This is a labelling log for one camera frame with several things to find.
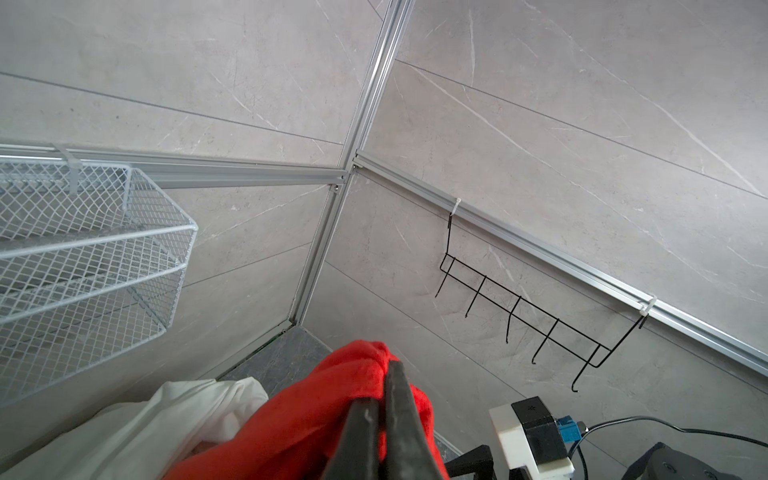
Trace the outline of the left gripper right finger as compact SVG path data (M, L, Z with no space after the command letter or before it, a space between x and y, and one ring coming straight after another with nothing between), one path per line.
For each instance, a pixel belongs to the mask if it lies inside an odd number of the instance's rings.
M442 479L400 361L390 361L384 386L387 479Z

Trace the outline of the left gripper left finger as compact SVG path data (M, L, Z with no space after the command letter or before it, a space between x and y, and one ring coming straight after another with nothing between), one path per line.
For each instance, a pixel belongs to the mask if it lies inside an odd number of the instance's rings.
M379 472L379 402L354 400L347 412L337 448L322 480L374 480Z

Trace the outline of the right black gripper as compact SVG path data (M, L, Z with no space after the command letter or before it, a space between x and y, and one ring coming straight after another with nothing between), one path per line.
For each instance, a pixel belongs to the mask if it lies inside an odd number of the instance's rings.
M488 445L480 445L445 463L450 478L471 475L476 480L496 480L494 460Z

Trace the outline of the red cloth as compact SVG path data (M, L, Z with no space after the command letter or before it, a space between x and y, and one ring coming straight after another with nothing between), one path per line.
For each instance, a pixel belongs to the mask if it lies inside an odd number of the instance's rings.
M351 403L379 402L379 472L385 472L384 386L388 364L400 361L383 342L355 340L326 356L303 380L261 406L229 441L181 461L169 479L321 479ZM424 392L410 384L427 444L442 479L448 478L434 440L434 414Z

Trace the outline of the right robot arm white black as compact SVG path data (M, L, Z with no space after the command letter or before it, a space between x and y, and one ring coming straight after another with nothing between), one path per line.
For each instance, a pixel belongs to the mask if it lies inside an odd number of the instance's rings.
M471 479L496 479L494 461L487 445L481 445L445 464L450 478L469 475ZM739 479L659 442L631 464L622 479Z

